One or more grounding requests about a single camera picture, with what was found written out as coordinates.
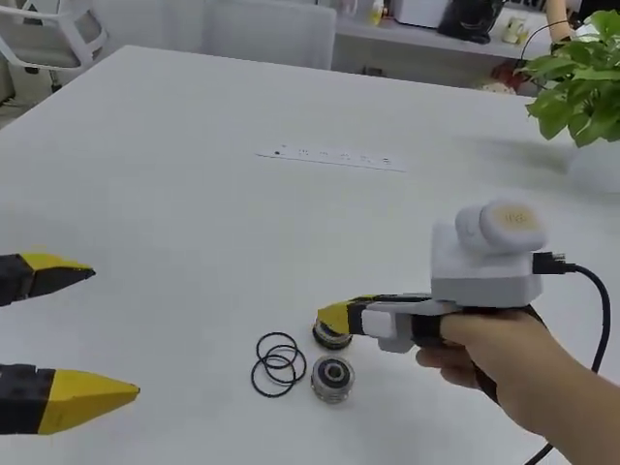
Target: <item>black cable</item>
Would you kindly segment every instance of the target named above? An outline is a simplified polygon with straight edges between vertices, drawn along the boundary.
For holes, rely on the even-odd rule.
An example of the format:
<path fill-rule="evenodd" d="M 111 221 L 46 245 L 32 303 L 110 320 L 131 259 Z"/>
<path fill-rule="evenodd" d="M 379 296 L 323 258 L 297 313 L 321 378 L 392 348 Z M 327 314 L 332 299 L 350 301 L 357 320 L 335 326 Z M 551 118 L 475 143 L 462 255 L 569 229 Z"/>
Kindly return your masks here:
<path fill-rule="evenodd" d="M 532 42 L 532 39 L 534 39 L 534 36 L 536 36 L 539 32 L 548 29 L 552 26 L 556 26 L 558 24 L 563 24 L 563 23 L 570 23 L 567 19 L 563 19 L 561 21 L 555 21 L 555 22 L 551 22 L 543 27 L 539 27 L 536 31 L 534 31 L 532 33 L 532 35 L 530 37 L 528 37 L 527 41 L 525 41 L 525 44 L 523 45 L 523 48 L 521 49 L 521 56 L 519 57 L 519 59 L 516 61 L 516 63 L 514 63 L 514 69 L 513 71 L 516 72 L 516 70 L 518 70 L 519 68 L 522 68 L 524 65 L 524 61 L 525 59 L 523 58 L 525 56 L 525 50 L 527 49 L 527 46 L 530 45 L 530 42 Z M 531 82 L 536 85 L 540 90 L 545 90 L 546 87 L 544 87 L 543 85 L 538 84 L 537 82 L 533 82 L 531 80 Z"/>
<path fill-rule="evenodd" d="M 523 46 L 523 49 L 521 50 L 521 57 L 519 58 L 519 62 L 523 61 L 523 57 L 525 56 L 525 50 L 527 46 L 530 45 L 530 42 L 532 42 L 532 39 L 534 39 L 534 36 L 536 36 L 539 32 L 543 31 L 544 29 L 548 29 L 549 27 L 557 26 L 558 24 L 562 24 L 565 22 L 569 22 L 569 21 L 567 19 L 563 19 L 561 21 L 551 22 L 543 27 L 539 27 L 536 31 L 534 31 L 532 35 L 527 39 L 527 41 L 525 41 L 525 45 Z"/>
<path fill-rule="evenodd" d="M 578 273 L 588 278 L 597 287 L 597 290 L 601 295 L 601 307 L 603 310 L 603 329 L 601 331 L 599 347 L 597 348 L 597 351 L 594 355 L 594 360 L 592 361 L 592 366 L 590 369 L 593 372 L 598 373 L 601 369 L 601 363 L 603 362 L 603 357 L 605 356 L 605 351 L 607 350 L 607 344 L 609 343 L 609 335 L 611 334 L 611 300 L 609 298 L 609 292 L 607 291 L 605 284 L 603 283 L 601 278 L 599 278 L 599 276 L 597 276 L 594 272 L 590 271 L 584 266 L 573 263 L 564 263 L 563 258 L 556 258 L 555 256 L 548 253 L 534 255 L 535 262 L 537 256 L 541 258 L 541 260 L 539 261 L 541 270 L 537 274 Z M 551 444 L 547 444 L 536 455 L 534 455 L 527 462 L 525 462 L 525 465 L 536 465 L 541 460 L 543 460 L 552 450 L 553 446 Z"/>

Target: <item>potted plant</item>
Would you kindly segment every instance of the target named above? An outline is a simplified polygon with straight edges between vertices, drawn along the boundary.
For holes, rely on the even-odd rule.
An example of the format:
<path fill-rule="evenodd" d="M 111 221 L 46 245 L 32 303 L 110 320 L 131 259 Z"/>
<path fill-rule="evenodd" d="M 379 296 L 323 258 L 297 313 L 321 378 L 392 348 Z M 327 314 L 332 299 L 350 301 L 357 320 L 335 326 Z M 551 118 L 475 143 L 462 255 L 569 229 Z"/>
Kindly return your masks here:
<path fill-rule="evenodd" d="M 569 166 L 574 181 L 620 192 L 620 15 L 596 12 L 590 22 L 598 34 L 567 42 L 522 69 L 546 82 L 527 109 L 547 140 L 568 128 L 578 147 Z"/>

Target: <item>shelf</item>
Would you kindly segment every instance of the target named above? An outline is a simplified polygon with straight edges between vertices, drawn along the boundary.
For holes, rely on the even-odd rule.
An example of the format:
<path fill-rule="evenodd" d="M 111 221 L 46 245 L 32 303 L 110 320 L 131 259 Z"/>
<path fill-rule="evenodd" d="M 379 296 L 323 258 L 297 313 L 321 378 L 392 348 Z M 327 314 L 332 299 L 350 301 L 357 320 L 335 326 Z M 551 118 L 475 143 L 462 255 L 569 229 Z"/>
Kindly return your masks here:
<path fill-rule="evenodd" d="M 499 31 L 495 29 L 491 31 L 491 42 L 486 45 L 481 45 L 442 36 L 433 29 L 405 26 L 392 19 L 384 19 L 378 26 L 373 26 L 358 18 L 340 17 L 338 18 L 336 33 L 341 36 L 358 37 L 375 41 L 441 48 L 479 55 L 519 58 L 521 56 L 522 46 L 514 46 L 502 42 L 499 38 Z M 549 47 L 550 41 L 546 36 L 541 37 L 539 40 L 533 40 L 525 50 L 525 58 L 532 59 L 537 56 L 546 55 L 549 53 Z"/>

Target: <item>chair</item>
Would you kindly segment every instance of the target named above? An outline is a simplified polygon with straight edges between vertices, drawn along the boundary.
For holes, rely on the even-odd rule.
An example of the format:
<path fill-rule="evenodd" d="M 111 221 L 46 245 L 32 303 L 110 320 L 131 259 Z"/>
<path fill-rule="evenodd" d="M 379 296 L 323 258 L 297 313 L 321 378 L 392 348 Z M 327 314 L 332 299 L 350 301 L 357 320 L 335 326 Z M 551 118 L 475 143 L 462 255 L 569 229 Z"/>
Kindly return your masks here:
<path fill-rule="evenodd" d="M 211 55 L 331 69 L 336 12 L 271 0 L 214 0 L 204 50 Z"/>
<path fill-rule="evenodd" d="M 0 6 L 0 52 L 9 63 L 41 70 L 82 72 L 90 67 L 107 33 L 89 0 L 59 0 L 56 13 Z"/>

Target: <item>power strip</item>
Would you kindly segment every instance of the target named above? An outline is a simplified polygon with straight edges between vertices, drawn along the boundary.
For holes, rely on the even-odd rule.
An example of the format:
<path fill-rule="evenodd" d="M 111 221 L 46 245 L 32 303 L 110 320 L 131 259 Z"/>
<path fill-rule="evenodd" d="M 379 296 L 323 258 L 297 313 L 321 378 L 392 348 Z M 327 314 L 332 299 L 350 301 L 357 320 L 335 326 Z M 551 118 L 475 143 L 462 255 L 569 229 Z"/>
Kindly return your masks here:
<path fill-rule="evenodd" d="M 405 165 L 393 156 L 368 155 L 354 150 L 317 149 L 306 146 L 280 145 L 273 150 L 258 152 L 260 157 L 298 160 L 346 167 L 367 168 L 384 171 L 406 171 Z"/>

